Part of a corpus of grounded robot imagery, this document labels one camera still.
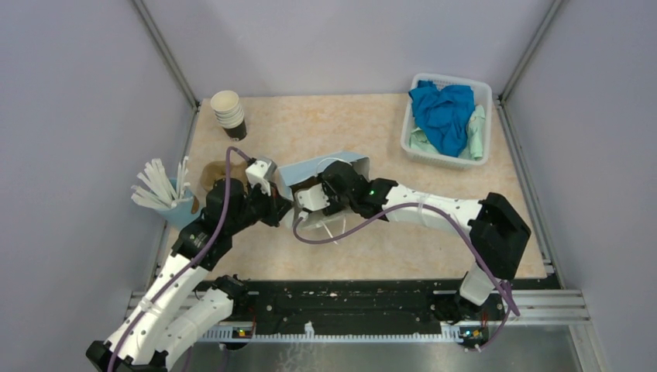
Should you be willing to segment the light blue paper bag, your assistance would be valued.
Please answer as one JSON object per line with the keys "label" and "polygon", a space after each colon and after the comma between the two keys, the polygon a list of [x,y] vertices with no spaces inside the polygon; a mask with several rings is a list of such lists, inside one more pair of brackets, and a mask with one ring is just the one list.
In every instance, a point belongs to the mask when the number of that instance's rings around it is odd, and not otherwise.
{"label": "light blue paper bag", "polygon": [[[285,215],[283,219],[283,226],[289,229],[294,228],[297,219],[295,218],[295,203],[293,193],[302,188],[309,188],[316,184],[322,185],[320,175],[329,166],[334,163],[348,164],[353,170],[365,178],[369,177],[370,172],[370,158],[366,155],[354,153],[350,151],[339,151],[337,153],[330,153],[328,155],[303,160],[294,164],[288,164],[279,170],[279,185],[282,188],[281,194],[289,201],[292,202],[292,209]],[[340,221],[342,223],[342,232],[346,232],[346,216],[350,215],[352,211],[348,206],[339,207],[336,212],[330,212],[323,220],[308,219],[299,223],[297,232],[301,233],[303,230],[316,230],[324,229],[328,234],[326,239],[329,242],[337,244],[338,240],[329,229],[329,224]]]}

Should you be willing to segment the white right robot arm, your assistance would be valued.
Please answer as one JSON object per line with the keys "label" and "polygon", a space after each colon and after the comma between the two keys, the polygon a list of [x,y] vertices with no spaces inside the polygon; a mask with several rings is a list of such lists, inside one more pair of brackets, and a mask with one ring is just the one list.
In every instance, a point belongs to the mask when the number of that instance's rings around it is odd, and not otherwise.
{"label": "white right robot arm", "polygon": [[411,223],[459,236],[475,259],[454,298],[460,317],[475,319],[494,290],[513,313],[519,312],[510,282],[518,272],[531,229],[503,195],[441,197],[386,178],[369,181],[353,166],[338,161],[325,167],[318,179],[330,207],[349,208],[363,218],[357,227],[340,234],[341,238],[376,220]]}

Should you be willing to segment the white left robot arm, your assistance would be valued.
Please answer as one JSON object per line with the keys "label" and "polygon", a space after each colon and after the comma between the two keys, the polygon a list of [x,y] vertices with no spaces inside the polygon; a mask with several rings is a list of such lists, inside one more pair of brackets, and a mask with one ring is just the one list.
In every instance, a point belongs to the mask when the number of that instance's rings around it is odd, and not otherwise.
{"label": "white left robot arm", "polygon": [[201,214],[185,226],[170,256],[132,313],[86,357],[99,371],[168,371],[213,325],[248,311],[243,284],[214,285],[183,314],[188,295],[232,248],[234,235],[257,223],[278,227],[293,208],[291,193],[273,182],[244,186],[235,178],[215,182]]}

